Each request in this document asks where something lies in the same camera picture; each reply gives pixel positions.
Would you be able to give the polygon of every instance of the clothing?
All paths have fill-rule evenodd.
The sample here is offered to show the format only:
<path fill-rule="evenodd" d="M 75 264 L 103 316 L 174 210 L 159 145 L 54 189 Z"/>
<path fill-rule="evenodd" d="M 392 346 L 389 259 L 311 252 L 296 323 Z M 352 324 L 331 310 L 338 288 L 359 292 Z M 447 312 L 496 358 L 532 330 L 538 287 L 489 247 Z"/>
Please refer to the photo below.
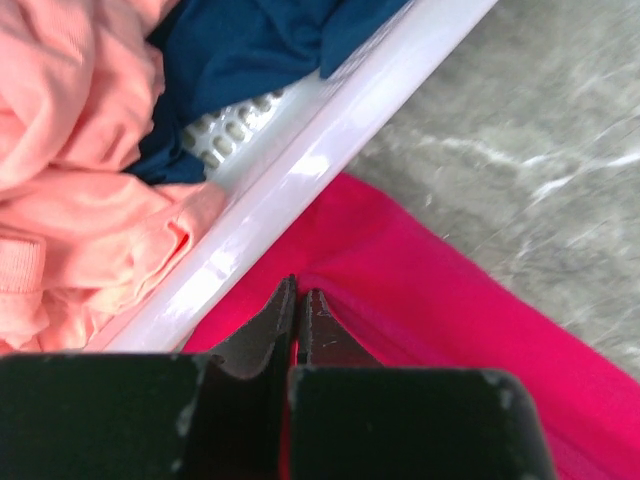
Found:
<path fill-rule="evenodd" d="M 640 385 L 346 174 L 200 322 L 185 351 L 226 338 L 291 273 L 301 294 L 322 290 L 336 318 L 385 364 L 519 377 L 561 478 L 640 478 Z"/>
<path fill-rule="evenodd" d="M 316 69 L 322 78 L 329 77 L 405 3 L 182 0 L 149 36 L 164 54 L 169 98 L 156 107 L 155 128 L 143 141 L 156 147 L 147 153 L 141 144 L 141 158 L 128 171 L 150 184 L 173 181 L 174 176 L 201 181 L 201 164 L 186 154 L 171 154 L 181 143 L 181 128 L 205 113 L 286 87 Z M 150 172 L 158 168 L 162 175 L 153 176 Z"/>
<path fill-rule="evenodd" d="M 152 189 L 131 175 L 47 169 L 0 203 L 0 350 L 81 348 L 202 238 L 213 184 Z"/>
<path fill-rule="evenodd" d="M 151 130 L 164 79 L 144 38 L 174 4 L 0 2 L 0 353 L 84 347 L 222 209 L 214 185 L 117 173 Z"/>

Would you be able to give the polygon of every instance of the gray countertop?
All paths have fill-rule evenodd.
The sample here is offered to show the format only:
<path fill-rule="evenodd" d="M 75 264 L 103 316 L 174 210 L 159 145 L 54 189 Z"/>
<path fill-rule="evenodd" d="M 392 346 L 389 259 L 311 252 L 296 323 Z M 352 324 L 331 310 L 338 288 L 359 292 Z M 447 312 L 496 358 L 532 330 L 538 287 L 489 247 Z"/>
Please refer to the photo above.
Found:
<path fill-rule="evenodd" d="M 500 0 L 350 170 L 640 380 L 640 2 Z"/>

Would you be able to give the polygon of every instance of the salmon pink fabric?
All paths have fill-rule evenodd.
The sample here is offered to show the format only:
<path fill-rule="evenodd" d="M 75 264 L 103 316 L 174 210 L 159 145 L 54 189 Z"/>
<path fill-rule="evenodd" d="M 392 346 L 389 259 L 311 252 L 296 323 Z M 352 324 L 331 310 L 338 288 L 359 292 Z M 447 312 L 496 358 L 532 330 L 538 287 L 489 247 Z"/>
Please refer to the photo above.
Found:
<path fill-rule="evenodd" d="M 214 185 L 118 173 L 164 88 L 145 36 L 175 3 L 0 2 L 0 353 L 84 347 L 219 215 Z"/>
<path fill-rule="evenodd" d="M 640 479 L 640 386 L 345 174 L 202 320 L 185 351 L 226 338 L 291 273 L 301 294 L 323 290 L 336 318 L 388 365 L 517 375 L 536 401 L 560 478 Z"/>

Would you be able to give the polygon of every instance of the pile of clothes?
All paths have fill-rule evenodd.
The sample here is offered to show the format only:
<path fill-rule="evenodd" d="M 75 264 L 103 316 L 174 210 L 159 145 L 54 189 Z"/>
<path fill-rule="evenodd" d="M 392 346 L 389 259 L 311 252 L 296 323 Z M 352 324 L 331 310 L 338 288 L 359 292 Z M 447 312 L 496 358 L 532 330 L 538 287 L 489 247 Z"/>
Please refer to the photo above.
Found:
<path fill-rule="evenodd" d="M 225 205 L 182 128 L 328 77 L 406 2 L 0 2 L 0 353 L 142 301 Z"/>

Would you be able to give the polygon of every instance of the peach clothing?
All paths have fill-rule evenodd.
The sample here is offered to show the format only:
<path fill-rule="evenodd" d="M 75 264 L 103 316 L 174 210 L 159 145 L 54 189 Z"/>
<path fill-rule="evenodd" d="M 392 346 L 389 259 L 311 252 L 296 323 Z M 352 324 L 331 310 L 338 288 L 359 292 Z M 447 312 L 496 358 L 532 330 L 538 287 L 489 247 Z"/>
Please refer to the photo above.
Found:
<path fill-rule="evenodd" d="M 164 88 L 144 38 L 175 3 L 0 2 L 0 352 L 84 347 L 219 215 L 212 184 L 118 173 Z"/>

